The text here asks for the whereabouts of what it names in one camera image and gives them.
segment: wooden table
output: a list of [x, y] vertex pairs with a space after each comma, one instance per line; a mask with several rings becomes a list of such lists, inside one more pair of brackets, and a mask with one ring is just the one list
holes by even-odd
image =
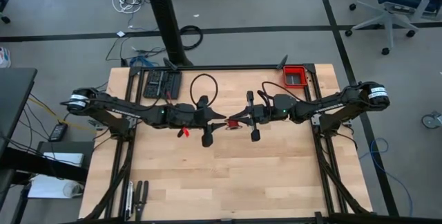
[[[316, 72], [323, 96], [339, 91], [331, 64], [317, 64]], [[256, 92], [263, 81], [281, 83], [282, 80], [282, 71], [277, 70], [184, 71], [179, 102], [191, 103], [189, 86], [200, 73], [209, 73], [217, 79], [220, 91], [212, 107], [226, 116], [244, 109], [247, 91]], [[107, 93], [124, 99], [127, 81], [128, 68], [114, 68]], [[283, 93], [271, 85], [266, 89], [270, 95]], [[291, 91], [305, 99], [303, 90]], [[207, 77], [194, 84], [195, 100], [200, 95], [208, 95], [211, 100], [214, 93], [213, 82]], [[261, 101], [255, 93], [255, 103]], [[142, 98], [143, 105], [152, 103]], [[140, 124], [131, 180], [134, 184], [138, 180], [150, 182], [143, 220], [308, 217], [317, 211], [326, 216], [310, 122], [272, 122], [258, 128], [259, 142], [250, 140], [248, 127], [237, 131], [218, 129], [213, 133], [213, 145], [204, 148], [200, 130], [191, 130], [189, 138], [177, 138], [178, 130], [156, 130]], [[351, 136], [345, 127], [339, 133]], [[107, 137], [99, 138], [97, 144]], [[364, 208], [371, 210], [354, 144], [340, 136], [334, 137], [333, 143], [342, 182]], [[89, 214], [107, 190], [115, 148], [116, 141], [108, 141], [94, 152], [80, 217]], [[330, 185], [338, 209], [336, 190], [333, 183]], [[119, 195], [120, 191], [116, 193], [114, 213]]]

